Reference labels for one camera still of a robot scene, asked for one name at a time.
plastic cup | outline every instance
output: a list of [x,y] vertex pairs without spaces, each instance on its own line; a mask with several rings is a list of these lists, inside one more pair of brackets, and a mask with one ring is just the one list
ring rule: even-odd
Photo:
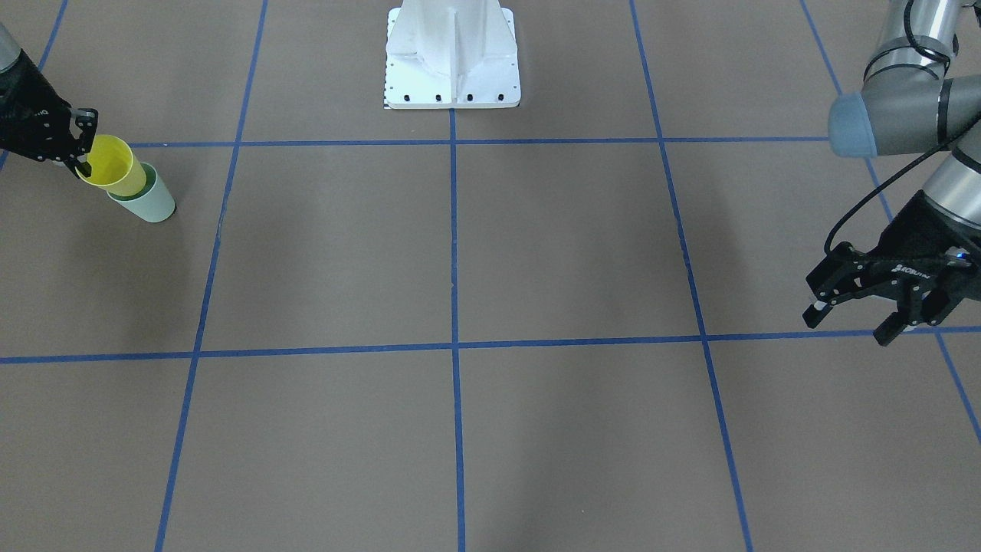
[[162,222],[167,220],[177,208],[174,198],[171,196],[170,191],[167,190],[167,185],[164,184],[163,179],[157,174],[157,169],[153,165],[140,163],[138,166],[146,177],[146,186],[143,187],[140,193],[129,197],[123,197],[114,193],[107,194],[113,201],[122,205],[129,212],[146,222]]
[[119,138],[96,135],[88,152],[92,176],[79,176],[92,186],[119,197],[131,197],[146,186],[146,172],[140,167],[129,145]]

yellow cup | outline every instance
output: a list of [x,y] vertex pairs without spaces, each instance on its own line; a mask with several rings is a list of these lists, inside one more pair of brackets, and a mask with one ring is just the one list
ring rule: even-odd
[[92,166],[92,176],[79,174],[81,179],[113,195],[130,197],[146,186],[146,172],[129,145],[119,138],[96,135],[88,152],[88,164]]

blue tape line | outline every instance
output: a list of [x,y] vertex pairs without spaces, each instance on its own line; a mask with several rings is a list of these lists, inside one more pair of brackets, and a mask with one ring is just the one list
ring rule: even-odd
[[[657,143],[658,138],[470,138],[457,139],[457,145],[520,145],[534,143]],[[828,137],[682,137],[666,142],[768,142],[828,141]],[[281,139],[233,141],[142,141],[130,147],[310,147],[340,145],[448,145],[449,139]]]
[[654,143],[657,138],[467,138],[460,145],[517,145],[523,143]]
[[181,419],[178,421],[178,433],[174,439],[174,453],[171,455],[171,468],[167,472],[167,490],[164,492],[164,505],[160,510],[160,524],[157,526],[157,540],[154,552],[162,552],[164,539],[167,536],[167,523],[171,517],[171,505],[174,501],[174,487],[178,480],[178,467],[181,464],[183,437],[187,430],[187,415],[190,412],[190,398],[194,393],[194,378],[197,375],[197,357],[191,358],[187,371],[187,382],[184,384],[183,401],[181,401]]
[[729,466],[729,476],[732,481],[733,495],[736,499],[736,508],[739,512],[740,526],[743,530],[743,541],[747,552],[752,552],[752,537],[749,533],[749,520],[746,514],[746,505],[743,501],[743,490],[739,482],[739,472],[736,469],[736,459],[732,451],[732,443],[729,438],[729,426],[726,422],[725,409],[722,405],[722,396],[719,391],[718,380],[715,376],[715,365],[712,360],[712,351],[706,339],[705,322],[701,313],[701,304],[698,300],[698,289],[695,282],[695,272],[692,269],[691,257],[688,251],[688,241],[685,238],[685,228],[682,221],[681,209],[678,205],[678,197],[675,193],[674,179],[671,176],[671,165],[668,161],[668,152],[664,143],[664,133],[661,129],[661,121],[657,112],[657,98],[654,94],[653,81],[650,77],[649,64],[644,48],[644,39],[641,35],[641,23],[637,16],[637,5],[635,0],[630,0],[630,11],[634,19],[634,33],[637,36],[637,46],[641,54],[641,64],[644,67],[644,79],[647,85],[647,96],[650,101],[650,113],[654,120],[654,127],[657,130],[658,146],[660,147],[661,163],[664,165],[664,176],[667,180],[668,193],[671,196],[671,209],[674,212],[675,220],[678,225],[678,241],[681,245],[682,257],[685,260],[685,268],[688,271],[688,284],[692,293],[692,305],[695,308],[695,317],[698,323],[698,336],[701,341],[702,353],[705,357],[705,366],[708,370],[708,381],[712,388],[712,399],[715,402],[715,413],[718,417],[719,432],[722,436],[722,444],[726,453],[726,463]]
[[[972,334],[981,333],[981,326],[949,326],[921,327],[907,335],[923,334]],[[714,341],[766,341],[766,340],[796,340],[796,339],[834,339],[869,337],[872,330],[830,330],[813,332],[770,332],[745,334],[707,334],[705,339]],[[460,350],[475,349],[512,349],[512,348],[544,348],[544,347],[589,347],[604,345],[656,345],[670,343],[698,343],[700,335],[682,336],[642,336],[642,337],[612,337],[612,338],[579,338],[579,339],[529,339],[512,341],[462,341],[456,344]],[[201,359],[230,359],[242,357],[288,357],[299,355],[347,355],[362,353],[397,353],[412,351],[450,351],[452,343],[411,343],[395,345],[355,345],[334,347],[297,347],[285,349],[227,349],[201,351],[197,356]],[[98,362],[118,360],[154,360],[154,359],[191,359],[194,352],[166,353],[121,353],[114,355],[54,355],[38,357],[0,357],[0,364],[43,364],[58,362]]]
[[[872,188],[879,188],[879,175],[875,172],[875,167],[872,166],[872,161],[868,158],[865,159],[865,168],[868,169],[868,175],[872,177]],[[879,194],[879,202],[882,203],[882,208],[886,211],[886,219],[893,222],[893,209],[890,208],[889,200],[886,199],[884,193]]]
[[944,355],[947,369],[951,372],[951,378],[954,379],[957,394],[960,395],[960,401],[967,412],[967,418],[970,419],[971,427],[974,428],[974,436],[977,437],[978,444],[981,445],[981,424],[978,423],[978,416],[974,413],[974,408],[971,407],[971,400],[967,396],[967,392],[964,391],[964,384],[960,381],[960,374],[957,373],[957,368],[954,366],[954,359],[951,358],[951,352],[947,349],[947,343],[939,333],[937,334],[937,345],[940,346],[940,352]]
[[55,25],[51,28],[51,36],[48,37],[48,43],[44,46],[44,53],[41,54],[41,59],[37,62],[38,71],[42,71],[44,65],[48,63],[48,56],[51,55],[51,48],[55,45],[55,38],[58,37],[58,31],[61,30],[61,23],[65,18],[66,10],[68,10],[68,0],[62,0],[61,8],[58,9],[58,17],[55,18]]
[[613,337],[587,339],[529,339],[518,341],[471,341],[460,344],[460,349],[512,349],[527,347],[586,347],[603,345],[643,345],[666,343],[698,343],[700,336]]
[[202,351],[202,359],[241,359],[246,357],[295,357],[302,355],[357,355],[363,353],[399,353],[409,351],[449,351],[449,343],[420,343],[405,345],[360,345],[339,347],[297,347],[290,349],[234,349]]
[[[255,42],[252,46],[252,60],[249,63],[248,78],[245,81],[245,93],[242,95],[242,106],[238,115],[238,129],[235,133],[235,141],[240,142],[242,132],[245,128],[245,118],[248,114],[249,97],[252,93],[252,82],[255,78],[255,68],[259,62],[259,49],[262,44],[263,26],[266,23],[266,13],[269,9],[269,0],[263,0],[262,11],[259,13],[259,22],[256,26]],[[225,224],[225,216],[229,207],[229,196],[232,193],[232,183],[235,177],[235,168],[238,163],[239,147],[232,150],[232,160],[229,163],[229,174],[225,182],[225,192],[222,196],[222,209],[218,216],[218,228],[215,231],[215,242],[211,249],[211,262],[208,266],[208,279],[204,288],[204,298],[201,302],[201,316],[198,321],[197,334],[194,338],[193,357],[190,361],[190,368],[187,371],[187,383],[184,387],[183,403],[181,405],[181,420],[178,423],[178,433],[174,442],[174,454],[171,457],[171,469],[167,477],[167,490],[164,493],[164,505],[160,513],[160,525],[157,528],[157,540],[154,552],[162,552],[164,541],[167,537],[167,523],[170,518],[171,504],[174,498],[174,488],[177,485],[178,468],[181,464],[181,449],[183,448],[183,437],[187,427],[187,416],[190,412],[191,397],[194,393],[194,380],[197,375],[198,359],[201,354],[201,345],[204,341],[204,328],[208,321],[208,309],[211,302],[211,294],[215,283],[215,272],[218,268],[218,257],[222,247],[222,227]]]
[[305,147],[336,145],[447,145],[448,139],[280,139],[247,140],[242,147]]
[[824,49],[824,42],[821,40],[821,35],[817,32],[817,25],[814,24],[814,18],[810,16],[810,10],[807,9],[807,2],[800,0],[800,8],[803,10],[804,16],[807,18],[807,24],[810,26],[810,31],[814,35],[814,41],[817,42],[817,49],[821,51],[821,58],[824,60],[824,67],[828,69],[828,75],[831,76],[831,82],[835,85],[835,91],[838,95],[842,95],[842,86],[838,83],[838,77],[835,76],[835,70],[831,67],[831,60],[828,59],[828,52]]
[[106,362],[116,360],[190,359],[191,352],[122,353],[116,355],[52,355],[48,357],[0,357],[0,364],[46,364],[56,362]]
[[717,142],[717,141],[828,141],[828,137],[692,137],[692,138],[665,138],[668,143],[674,142]]
[[450,326],[453,350],[453,427],[456,448],[456,546],[467,550],[467,517],[464,499],[463,400],[460,391],[460,294],[457,234],[456,110],[449,110],[449,227],[450,227]]
[[774,332],[747,334],[719,334],[706,336],[708,341],[763,341],[776,339],[828,339],[836,337],[868,337],[872,330],[841,330],[819,332]]
[[235,141],[139,141],[129,147],[235,147]]

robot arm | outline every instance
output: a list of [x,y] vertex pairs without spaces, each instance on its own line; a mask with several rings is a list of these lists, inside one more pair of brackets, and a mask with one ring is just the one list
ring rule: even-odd
[[[824,260],[807,276],[817,297],[803,315],[811,328],[838,304],[879,296],[897,303],[875,330],[885,346],[919,324],[940,324],[964,299],[981,301],[981,76],[945,79],[962,7],[958,0],[892,0],[862,91],[832,106],[829,138],[837,154],[926,153],[868,195],[828,237]],[[834,234],[862,205],[944,149],[951,155],[872,251],[847,242],[831,248]]]
[[59,97],[0,24],[0,148],[35,161],[51,159],[76,177],[79,172],[89,176],[85,154],[92,147],[98,118],[96,110],[73,109]]

blue tape grid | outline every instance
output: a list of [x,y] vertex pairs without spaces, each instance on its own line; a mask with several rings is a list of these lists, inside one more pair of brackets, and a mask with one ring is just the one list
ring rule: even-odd
[[[739,483],[736,462],[732,452],[729,439],[728,428],[725,419],[725,412],[722,404],[721,394],[715,375],[715,369],[711,355],[711,342],[720,341],[749,341],[749,340],[787,340],[787,339],[828,339],[828,338],[866,338],[871,335],[871,330],[852,330],[852,331],[812,331],[812,332],[778,332],[778,333],[747,333],[747,334],[722,334],[709,335],[705,331],[704,320],[701,313],[700,302],[698,300],[697,284],[695,274],[692,270],[688,244],[685,238],[684,224],[678,199],[675,194],[674,182],[671,176],[670,161],[668,158],[666,143],[676,142],[766,142],[766,141],[827,141],[827,137],[691,137],[691,138],[667,138],[663,135],[660,119],[657,112],[657,102],[654,93],[653,81],[647,63],[644,40],[641,26],[637,15],[635,0],[630,0],[631,14],[633,17],[634,31],[640,52],[641,63],[645,73],[648,98],[651,108],[651,116],[654,122],[656,137],[637,137],[637,138],[518,138],[518,139],[460,139],[457,137],[456,114],[452,110],[449,112],[449,139],[386,139],[386,140],[243,140],[246,115],[248,113],[248,103],[251,93],[252,82],[255,77],[256,64],[258,62],[259,51],[262,42],[263,27],[268,11],[268,0],[263,0],[262,11],[260,13],[258,27],[256,29],[255,42],[252,50],[252,59],[249,66],[248,78],[245,91],[242,97],[241,110],[239,113],[238,128],[235,140],[230,141],[186,141],[186,142],[140,142],[131,144],[133,147],[230,147],[232,148],[232,160],[229,166],[228,177],[226,180],[225,193],[222,200],[221,214],[219,217],[218,228],[215,234],[215,242],[212,249],[212,257],[209,265],[208,278],[205,286],[204,298],[201,305],[201,313],[197,333],[195,335],[194,349],[189,352],[163,352],[163,353],[135,353],[117,355],[65,355],[65,356],[38,356],[38,357],[6,357],[0,358],[0,364],[32,364],[47,362],[83,362],[83,361],[113,361],[113,360],[151,360],[151,359],[190,359],[187,381],[184,389],[184,397],[181,405],[181,418],[178,427],[178,434],[175,439],[174,453],[171,461],[171,469],[168,476],[167,489],[165,492],[164,505],[161,511],[161,519],[158,527],[155,552],[162,552],[166,538],[167,523],[170,509],[174,497],[174,488],[177,481],[178,468],[181,458],[181,447],[187,425],[187,417],[190,410],[191,397],[194,388],[194,379],[200,359],[213,358],[236,358],[236,357],[274,357],[292,355],[339,355],[339,354],[362,354],[362,353],[386,353],[403,351],[451,351],[452,352],[452,378],[453,378],[453,399],[454,399],[454,427],[455,427],[455,449],[456,449],[456,490],[457,490],[457,542],[459,552],[466,550],[466,517],[464,509],[464,463],[463,463],[463,419],[461,401],[461,382],[460,382],[460,351],[473,349],[497,349],[497,348],[521,348],[521,347],[584,347],[584,346],[603,346],[603,345],[627,345],[627,344],[662,344],[662,343],[701,343],[708,370],[709,382],[712,388],[712,395],[715,402],[716,413],[719,421],[719,428],[723,445],[726,452],[726,459],[729,465],[730,476],[733,484],[733,492],[739,510],[740,522],[743,530],[745,546],[751,552],[752,539],[749,531],[749,522],[745,504]],[[58,31],[61,28],[65,17],[69,0],[62,0],[61,7],[55,20],[47,45],[44,49],[38,68],[43,69],[51,53]],[[842,93],[841,85],[835,75],[831,61],[825,51],[817,25],[814,22],[806,1],[800,0],[800,6],[813,33],[821,57],[824,60],[828,74],[839,94]],[[594,339],[565,339],[565,340],[517,340],[517,341],[485,341],[485,342],[461,342],[459,339],[459,289],[458,289],[458,241],[457,241],[457,146],[459,145],[495,145],[495,144],[530,144],[530,143],[656,143],[660,150],[661,160],[667,179],[668,191],[671,196],[672,210],[674,212],[679,243],[682,255],[688,269],[689,287],[692,295],[693,307],[696,313],[698,335],[689,336],[649,336],[649,337],[627,337],[627,338],[594,338]],[[221,249],[221,231],[224,224],[225,215],[228,210],[229,196],[232,191],[235,168],[238,154],[242,147],[298,147],[298,146],[372,146],[372,145],[448,145],[450,149],[450,211],[451,211],[451,327],[452,337],[450,343],[431,343],[431,344],[402,344],[402,345],[378,345],[378,346],[359,346],[359,347],[311,347],[294,349],[256,349],[256,350],[224,350],[224,351],[204,351],[202,342],[204,329],[207,323],[208,308],[211,300],[212,288],[214,285],[215,273],[218,265],[218,256]],[[7,152],[0,154],[0,170],[3,169],[7,159]],[[866,160],[867,170],[875,183],[878,185],[878,177],[871,163]],[[892,210],[888,201],[882,197],[883,208],[892,220]],[[963,402],[968,418],[977,435],[978,442],[981,443],[981,426],[979,426],[974,409],[964,392],[960,376],[956,371],[953,360],[944,341],[944,334],[953,333],[979,333],[981,326],[961,326],[944,328],[923,328],[913,333],[931,333],[935,336],[941,353],[947,363],[952,379],[955,383],[958,394]]]

